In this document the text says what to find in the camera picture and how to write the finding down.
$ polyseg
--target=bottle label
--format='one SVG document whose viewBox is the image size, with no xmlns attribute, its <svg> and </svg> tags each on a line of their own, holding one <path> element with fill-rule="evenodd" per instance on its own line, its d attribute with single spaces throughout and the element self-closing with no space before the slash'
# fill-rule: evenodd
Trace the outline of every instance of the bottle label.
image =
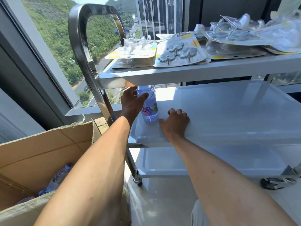
<svg viewBox="0 0 301 226">
<path fill-rule="evenodd" d="M 158 112 L 157 103 L 155 103 L 152 107 L 150 107 L 150 106 L 142 107 L 141 112 L 146 117 L 155 115 Z"/>
</svg>

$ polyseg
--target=tiled floor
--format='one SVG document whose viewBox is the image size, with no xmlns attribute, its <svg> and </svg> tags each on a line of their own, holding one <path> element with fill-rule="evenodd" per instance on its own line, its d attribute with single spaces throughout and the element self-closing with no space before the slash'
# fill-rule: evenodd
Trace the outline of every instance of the tiled floor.
<svg viewBox="0 0 301 226">
<path fill-rule="evenodd" d="M 139 149 L 131 149 L 138 160 Z M 132 226 L 189 226 L 190 214 L 197 200 L 189 177 L 144 178 L 143 186 L 132 181 L 125 166 L 128 182 Z M 301 226 L 301 181 L 294 186 L 277 191 L 267 191 Z"/>
</svg>

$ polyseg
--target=bottle bottom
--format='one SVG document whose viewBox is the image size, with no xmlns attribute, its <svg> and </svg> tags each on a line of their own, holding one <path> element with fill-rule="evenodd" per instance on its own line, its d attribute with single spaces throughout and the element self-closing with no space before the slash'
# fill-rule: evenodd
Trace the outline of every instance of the bottle bottom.
<svg viewBox="0 0 301 226">
<path fill-rule="evenodd" d="M 152 122 L 152 121 L 156 121 L 159 116 L 158 116 L 158 113 L 156 113 L 155 115 L 148 116 L 148 117 L 145 117 L 145 116 L 142 115 L 142 117 L 143 117 L 144 121 Z"/>
</svg>

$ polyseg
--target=person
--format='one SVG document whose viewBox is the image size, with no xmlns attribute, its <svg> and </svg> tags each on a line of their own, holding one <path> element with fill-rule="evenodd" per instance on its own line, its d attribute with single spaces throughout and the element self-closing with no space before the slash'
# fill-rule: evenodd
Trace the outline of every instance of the person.
<svg viewBox="0 0 301 226">
<path fill-rule="evenodd" d="M 124 161 L 130 128 L 148 94 L 136 88 L 122 98 L 120 117 L 83 154 L 45 206 L 35 226 L 118 225 Z M 199 198 L 193 226 L 296 226 L 290 216 L 261 188 L 233 167 L 184 136 L 190 121 L 181 109 L 170 109 L 160 126 L 182 158 Z"/>
</svg>

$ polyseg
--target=mountain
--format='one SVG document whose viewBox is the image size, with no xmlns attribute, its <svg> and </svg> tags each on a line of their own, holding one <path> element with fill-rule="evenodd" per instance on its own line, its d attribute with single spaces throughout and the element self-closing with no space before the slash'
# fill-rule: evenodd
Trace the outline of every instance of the mountain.
<svg viewBox="0 0 301 226">
<path fill-rule="evenodd" d="M 135 0 L 108 0 L 106 5 L 114 6 L 119 14 L 120 12 L 127 12 L 130 15 L 137 14 Z"/>
<path fill-rule="evenodd" d="M 68 82 L 72 85 L 82 76 L 72 51 L 68 34 L 68 16 L 76 5 L 72 0 L 21 0 L 42 38 L 46 42 Z M 122 21 L 128 22 L 128 16 Z M 88 44 L 97 64 L 118 43 L 116 26 L 109 16 L 93 16 L 87 24 Z"/>
</svg>

